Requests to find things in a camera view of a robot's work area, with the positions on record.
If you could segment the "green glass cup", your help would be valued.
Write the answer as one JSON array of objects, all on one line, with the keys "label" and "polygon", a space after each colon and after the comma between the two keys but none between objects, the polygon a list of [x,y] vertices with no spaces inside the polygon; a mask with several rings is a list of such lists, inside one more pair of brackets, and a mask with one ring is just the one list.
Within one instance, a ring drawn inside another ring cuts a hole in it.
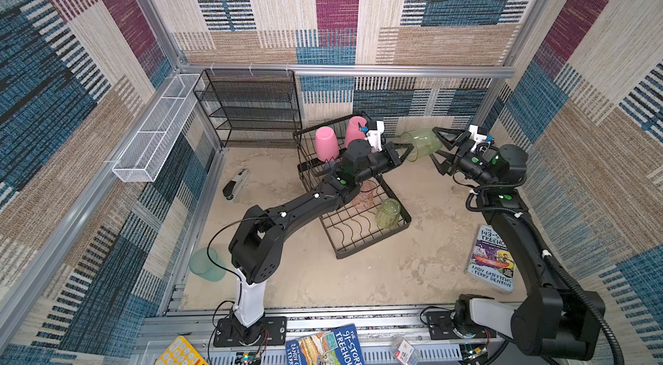
[{"label": "green glass cup", "polygon": [[401,203],[397,199],[386,199],[376,213],[377,226],[382,230],[392,230],[400,219]]},{"label": "green glass cup", "polygon": [[407,160],[411,162],[425,158],[443,147],[442,142],[431,128],[404,132],[401,134],[400,141],[414,147],[407,157]]}]

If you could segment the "pink plastic cup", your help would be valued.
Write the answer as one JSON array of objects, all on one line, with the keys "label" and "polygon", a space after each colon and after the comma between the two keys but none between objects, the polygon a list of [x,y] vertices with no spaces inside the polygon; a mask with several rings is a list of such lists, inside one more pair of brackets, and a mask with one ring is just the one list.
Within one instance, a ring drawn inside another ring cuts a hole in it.
[{"label": "pink plastic cup", "polygon": [[364,140],[366,134],[364,133],[363,128],[367,125],[367,120],[362,116],[353,116],[347,125],[347,130],[345,133],[345,147],[349,147],[350,144],[355,140]]},{"label": "pink plastic cup", "polygon": [[331,127],[323,126],[315,132],[314,147],[322,162],[335,161],[339,156],[338,139]]}]

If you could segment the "pink translucent glass cup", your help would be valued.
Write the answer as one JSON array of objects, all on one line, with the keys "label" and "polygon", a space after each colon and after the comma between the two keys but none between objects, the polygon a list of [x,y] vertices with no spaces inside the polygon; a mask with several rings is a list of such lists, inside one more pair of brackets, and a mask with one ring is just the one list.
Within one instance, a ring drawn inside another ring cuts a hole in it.
[{"label": "pink translucent glass cup", "polygon": [[367,211],[374,206],[374,191],[376,183],[373,180],[366,180],[362,183],[359,193],[352,200],[353,208],[361,213]]}]

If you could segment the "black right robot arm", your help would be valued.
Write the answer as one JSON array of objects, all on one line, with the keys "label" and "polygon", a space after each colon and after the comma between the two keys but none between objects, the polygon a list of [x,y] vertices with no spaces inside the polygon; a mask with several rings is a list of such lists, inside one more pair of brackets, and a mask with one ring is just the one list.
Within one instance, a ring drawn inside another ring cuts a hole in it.
[{"label": "black right robot arm", "polygon": [[441,174],[462,173],[475,182],[468,211],[483,215],[499,235],[523,278],[527,297],[516,308],[492,298],[462,294],[452,321],[459,334],[484,328],[507,337],[527,356],[589,361],[604,326],[604,301],[585,292],[546,244],[518,192],[527,180],[528,153],[495,147],[471,131],[436,127],[442,147],[431,159]]}]

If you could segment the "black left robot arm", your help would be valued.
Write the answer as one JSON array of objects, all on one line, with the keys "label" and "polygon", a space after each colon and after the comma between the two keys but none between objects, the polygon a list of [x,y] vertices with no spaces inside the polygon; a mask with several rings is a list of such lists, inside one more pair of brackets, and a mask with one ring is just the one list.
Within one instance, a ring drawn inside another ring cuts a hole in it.
[{"label": "black left robot arm", "polygon": [[291,235],[352,202],[362,183],[398,168],[413,150],[411,144],[388,142],[374,152],[368,141],[353,141],[309,192],[267,210],[251,207],[229,244],[231,264],[239,278],[234,328],[240,332],[262,330],[266,281],[278,269],[283,245]]}]

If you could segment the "teal cup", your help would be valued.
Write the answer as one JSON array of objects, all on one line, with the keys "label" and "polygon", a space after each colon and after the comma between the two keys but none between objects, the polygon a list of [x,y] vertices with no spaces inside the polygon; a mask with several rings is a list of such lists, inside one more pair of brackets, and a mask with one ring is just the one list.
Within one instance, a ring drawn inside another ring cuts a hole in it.
[{"label": "teal cup", "polygon": [[191,273],[210,282],[219,282],[224,279],[226,271],[221,266],[222,261],[214,248],[197,250],[192,254],[188,263]]}]

